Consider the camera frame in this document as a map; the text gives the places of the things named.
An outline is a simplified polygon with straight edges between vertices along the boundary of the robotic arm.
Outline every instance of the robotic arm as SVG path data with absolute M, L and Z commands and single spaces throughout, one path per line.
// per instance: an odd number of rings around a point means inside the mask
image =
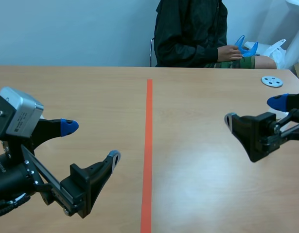
M 280 121 L 276 121 L 276 115 L 273 113 L 242 117 L 229 113 L 225 116 L 225 123 L 243 145 L 252 162 L 268 156 L 289 140 L 299 141 L 299 94 L 275 96 L 267 103 L 278 111 L 289 112 L 289 115 Z M 290 121 L 298 125 L 281 132 L 281 127 Z
M 35 157 L 43 142 L 78 129 L 76 121 L 40 119 L 43 105 L 33 97 L 5 87 L 0 92 L 0 216 L 40 193 L 50 205 L 56 201 L 68 216 L 85 218 L 120 161 L 114 150 L 102 161 L 81 169 L 70 166 L 70 176 L 59 182 Z

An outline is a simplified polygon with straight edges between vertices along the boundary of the metal disc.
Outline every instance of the metal disc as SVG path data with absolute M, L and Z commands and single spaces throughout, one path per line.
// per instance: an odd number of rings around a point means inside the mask
M 281 87 L 283 85 L 283 81 L 274 76 L 264 76 L 262 77 L 261 81 L 270 87 Z

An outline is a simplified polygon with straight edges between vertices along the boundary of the plastic bag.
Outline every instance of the plastic bag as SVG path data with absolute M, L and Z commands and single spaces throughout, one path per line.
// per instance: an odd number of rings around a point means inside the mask
M 277 69 L 284 69 L 285 67 L 285 54 L 286 51 L 281 48 L 286 42 L 286 39 L 279 40 L 273 45 L 259 44 L 256 53 L 258 55 L 270 57 L 277 65 Z M 246 42 L 245 47 L 251 48 L 254 45 L 254 42 Z
M 245 39 L 245 36 L 242 35 L 239 40 L 235 43 L 236 46 L 238 46 L 238 50 L 243 55 L 243 57 L 252 57 L 255 56 L 256 50 L 258 48 L 258 42 L 256 42 L 250 49 L 251 50 L 245 50 L 242 48 L 243 41 Z

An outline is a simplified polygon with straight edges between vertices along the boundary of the red tape line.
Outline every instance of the red tape line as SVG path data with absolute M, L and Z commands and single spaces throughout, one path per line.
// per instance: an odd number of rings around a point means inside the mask
M 141 203 L 141 233 L 152 228 L 152 174 L 153 174 L 153 80 L 147 80 L 145 153 L 143 194 Z

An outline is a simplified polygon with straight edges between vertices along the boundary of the chair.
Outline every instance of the chair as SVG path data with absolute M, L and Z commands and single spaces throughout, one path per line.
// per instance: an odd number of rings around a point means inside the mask
M 150 54 L 149 54 L 149 64 L 150 64 L 150 67 L 152 67 L 152 58 L 151 58 L 151 55 L 152 55 L 152 51 L 153 51 L 153 42 L 154 42 L 155 38 L 152 38 L 151 41 L 150 41 Z

